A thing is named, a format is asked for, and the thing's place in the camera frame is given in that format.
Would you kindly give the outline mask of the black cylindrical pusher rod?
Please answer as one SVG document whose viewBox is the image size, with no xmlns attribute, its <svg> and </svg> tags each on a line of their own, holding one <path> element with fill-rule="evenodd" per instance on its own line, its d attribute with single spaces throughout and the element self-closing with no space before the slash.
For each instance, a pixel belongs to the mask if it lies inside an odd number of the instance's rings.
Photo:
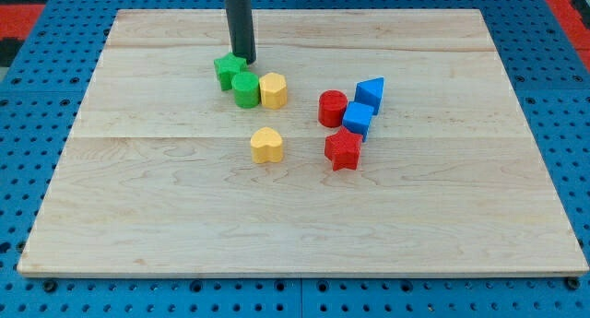
<svg viewBox="0 0 590 318">
<path fill-rule="evenodd" d="M 256 60 L 251 0 L 224 0 L 224 4 L 232 52 L 251 65 Z"/>
</svg>

